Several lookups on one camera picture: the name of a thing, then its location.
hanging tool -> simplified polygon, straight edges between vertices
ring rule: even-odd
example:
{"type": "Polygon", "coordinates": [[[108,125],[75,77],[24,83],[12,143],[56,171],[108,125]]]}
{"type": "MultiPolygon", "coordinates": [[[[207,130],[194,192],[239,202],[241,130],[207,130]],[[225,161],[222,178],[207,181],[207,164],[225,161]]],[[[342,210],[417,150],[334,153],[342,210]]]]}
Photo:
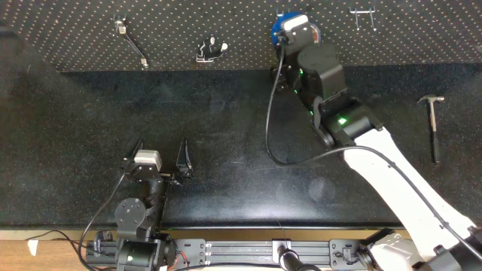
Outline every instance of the hanging tool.
{"type": "Polygon", "coordinates": [[[432,152],[433,152],[433,160],[435,164],[440,163],[440,148],[438,146],[438,138],[437,138],[437,124],[435,123],[435,110],[434,110],[434,102],[443,102],[445,97],[442,96],[435,96],[433,94],[425,95],[424,97],[420,98],[418,102],[422,100],[427,100],[430,104],[430,124],[432,125],[432,152]]]}
{"type": "Polygon", "coordinates": [[[375,23],[374,23],[374,12],[375,12],[375,8],[368,8],[367,11],[357,11],[356,9],[354,11],[352,11],[352,8],[349,9],[349,12],[351,14],[355,14],[355,24],[356,24],[356,30],[359,31],[360,30],[360,25],[358,24],[358,15],[359,14],[370,14],[370,20],[371,20],[371,28],[374,29],[374,31],[376,31],[377,29],[375,28],[375,23]]]}
{"type": "Polygon", "coordinates": [[[213,52],[212,45],[214,45],[215,42],[215,37],[211,37],[204,40],[203,43],[197,45],[199,47],[196,55],[197,62],[213,62],[214,59],[223,56],[224,52],[227,50],[227,43],[223,42],[221,48],[213,52]]]}
{"type": "Polygon", "coordinates": [[[141,52],[139,47],[130,39],[129,35],[127,34],[127,28],[126,28],[126,16],[123,14],[118,14],[114,16],[114,23],[115,23],[115,33],[119,32],[121,36],[123,36],[127,43],[134,49],[134,51],[140,55],[141,57],[141,64],[142,67],[147,69],[149,68],[149,64],[147,59],[145,58],[144,54],[141,52]]]}

hammer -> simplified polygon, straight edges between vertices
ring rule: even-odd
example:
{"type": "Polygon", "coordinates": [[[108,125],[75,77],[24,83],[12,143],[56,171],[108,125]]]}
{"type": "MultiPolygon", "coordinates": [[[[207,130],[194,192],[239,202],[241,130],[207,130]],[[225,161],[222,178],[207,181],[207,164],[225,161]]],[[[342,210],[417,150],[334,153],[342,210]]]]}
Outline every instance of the hammer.
{"type": "Polygon", "coordinates": [[[430,104],[430,124],[432,125],[432,152],[433,152],[433,161],[436,165],[440,163],[440,148],[438,147],[438,139],[437,139],[437,124],[435,123],[435,111],[434,111],[434,102],[443,102],[445,97],[442,96],[435,96],[433,94],[425,95],[424,97],[420,98],[420,101],[426,99],[427,102],[430,104]]]}

hammer handle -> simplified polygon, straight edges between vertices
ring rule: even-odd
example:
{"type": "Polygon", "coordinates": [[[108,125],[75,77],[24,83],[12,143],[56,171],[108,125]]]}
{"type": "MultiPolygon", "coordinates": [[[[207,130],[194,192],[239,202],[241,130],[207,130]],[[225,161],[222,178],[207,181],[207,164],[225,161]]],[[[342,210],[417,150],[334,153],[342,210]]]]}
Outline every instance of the hammer handle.
{"type": "Polygon", "coordinates": [[[432,151],[435,164],[440,163],[440,147],[438,146],[437,131],[432,131],[432,151]]]}

blue object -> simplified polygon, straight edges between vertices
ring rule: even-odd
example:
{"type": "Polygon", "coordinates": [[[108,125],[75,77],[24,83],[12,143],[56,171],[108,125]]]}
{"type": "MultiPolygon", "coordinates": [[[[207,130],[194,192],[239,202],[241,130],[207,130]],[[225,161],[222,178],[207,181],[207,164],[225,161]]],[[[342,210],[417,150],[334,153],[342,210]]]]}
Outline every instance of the blue object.
{"type": "Polygon", "coordinates": [[[295,17],[297,15],[300,15],[300,12],[288,12],[287,14],[283,14],[281,17],[278,17],[276,19],[276,22],[274,23],[273,27],[271,28],[271,42],[273,42],[273,46],[276,47],[278,44],[278,36],[276,35],[277,32],[281,31],[281,24],[282,22],[286,21],[287,19],[291,19],[292,17],[295,17]]]}

robotic arm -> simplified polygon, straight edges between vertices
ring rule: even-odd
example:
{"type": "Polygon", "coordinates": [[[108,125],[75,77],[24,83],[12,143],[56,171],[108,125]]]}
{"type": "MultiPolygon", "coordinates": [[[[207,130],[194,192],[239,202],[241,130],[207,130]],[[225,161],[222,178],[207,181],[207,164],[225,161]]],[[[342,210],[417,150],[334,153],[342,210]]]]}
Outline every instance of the robotic arm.
{"type": "Polygon", "coordinates": [[[282,88],[294,90],[312,112],[314,128],[322,141],[329,147],[368,147],[394,163],[390,166],[380,155],[366,150],[344,151],[346,163],[381,195],[412,237],[400,240],[394,234],[382,234],[370,240],[362,248],[364,256],[360,256],[365,259],[365,267],[482,268],[480,234],[474,223],[429,186],[401,154],[382,123],[348,94],[334,47],[320,44],[319,30],[308,17],[298,13],[282,15],[271,35],[280,58],[280,69],[273,72],[281,75],[282,88]]]}

